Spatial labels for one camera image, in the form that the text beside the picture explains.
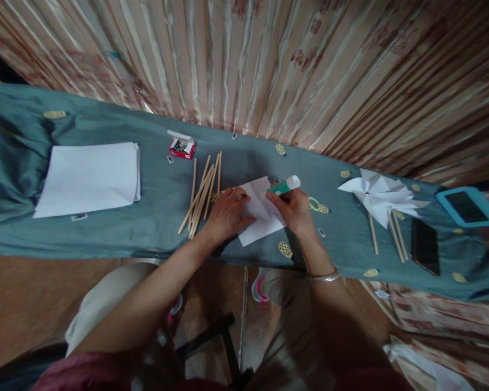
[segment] black phone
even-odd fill
[[[417,265],[440,277],[436,231],[420,219],[411,223],[411,257]]]

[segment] bamboo skewer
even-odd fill
[[[398,241],[397,233],[395,232],[395,225],[393,224],[393,219],[391,217],[391,211],[389,209],[387,210],[387,216],[390,220],[391,232],[393,233],[393,239],[395,240],[395,245],[397,246],[398,256],[400,257],[400,260],[402,262],[404,262],[404,256],[402,255],[402,250],[400,249],[400,242]]]
[[[197,173],[197,157],[194,158],[194,175],[192,178],[192,195],[190,196],[190,206],[194,203],[194,196],[196,195],[196,173]],[[189,231],[192,223],[192,215],[189,217]]]
[[[197,201],[199,200],[199,198],[201,197],[201,189],[203,188],[203,186],[205,186],[206,182],[208,181],[208,177],[205,178],[202,182],[201,182],[201,186],[199,187],[199,192],[197,193],[196,197],[194,198],[194,202],[192,205],[190,205],[190,209],[189,211],[186,213],[186,216],[185,216],[185,219],[183,220],[183,223],[181,224],[181,227],[179,227],[179,231],[178,231],[178,235],[183,231],[183,228],[185,227],[185,224],[186,222],[189,220],[189,217],[190,215],[192,214],[192,210],[194,209],[194,207],[197,205]]]
[[[205,177],[206,177],[206,170],[208,170],[208,166],[210,165],[210,158],[212,157],[212,155],[208,155],[208,158],[206,160],[206,164],[205,164],[205,170],[203,171],[203,176],[201,177],[201,182],[205,180]],[[189,231],[190,229],[192,228],[192,218],[194,217],[194,214],[192,214],[189,218]]]
[[[217,196],[221,193],[221,163],[223,162],[223,151],[219,151],[219,173],[217,178]]]
[[[409,260],[409,257],[407,255],[408,252],[406,251],[404,239],[402,238],[402,231],[400,230],[400,224],[398,223],[397,214],[395,213],[394,209],[393,209],[393,217],[395,218],[395,225],[397,227],[398,239],[400,240],[400,246],[402,247],[402,252],[404,253],[404,258],[406,259],[406,261],[408,261]]]
[[[205,186],[203,187],[201,198],[199,199],[196,207],[194,208],[193,218],[192,218],[192,229],[190,230],[190,233],[189,233],[189,239],[192,239],[194,237],[194,235],[196,234],[197,226],[199,224],[199,219],[201,217],[201,213],[203,212],[205,191],[208,188],[209,181],[210,181],[210,179],[209,179],[209,177],[207,177],[207,182],[206,182]]]
[[[208,192],[208,197],[206,199],[206,208],[205,208],[205,215],[203,216],[203,220],[206,220],[206,215],[208,215],[208,208],[210,207],[210,198],[212,197],[212,190],[214,189],[214,182],[216,180],[216,175],[217,175],[217,167],[220,162],[220,155],[217,154],[216,158],[216,166],[214,168],[214,172],[212,173],[212,180],[210,181],[210,191]]]
[[[373,248],[375,249],[375,254],[379,255],[379,246],[377,245],[377,237],[375,236],[375,228],[373,227],[373,217],[371,213],[369,214],[369,228],[371,229],[371,237],[373,238]]]
[[[203,204],[204,204],[205,197],[206,197],[206,195],[208,193],[208,189],[209,189],[208,183],[209,183],[210,179],[213,178],[214,172],[215,172],[215,168],[214,168],[214,165],[212,165],[212,167],[210,167],[210,171],[208,172],[208,174],[206,176],[206,183],[205,183],[205,186],[203,188],[203,194],[201,195],[201,198],[199,199],[199,202],[198,202],[198,205],[196,208],[197,212],[194,215],[193,226],[192,226],[192,229],[190,230],[189,238],[193,238],[196,235],[197,227],[199,225],[199,220],[201,219],[201,213],[203,212]]]

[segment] striped curtain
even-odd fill
[[[0,55],[32,85],[489,179],[489,0],[0,0]]]

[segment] silver bracelet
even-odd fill
[[[341,275],[339,274],[338,270],[335,269],[335,271],[331,274],[328,274],[326,276],[312,276],[310,274],[307,274],[308,278],[312,281],[315,282],[332,282],[338,279]]]

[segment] small red box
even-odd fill
[[[185,136],[180,133],[176,133],[172,130],[167,130],[167,133],[173,137],[172,143],[168,148],[170,154],[172,156],[177,156],[177,157],[182,157],[183,159],[192,160],[194,156],[194,152],[196,151],[196,143],[194,142],[194,139],[190,136]],[[184,151],[178,151],[173,149],[178,142],[186,145]]]

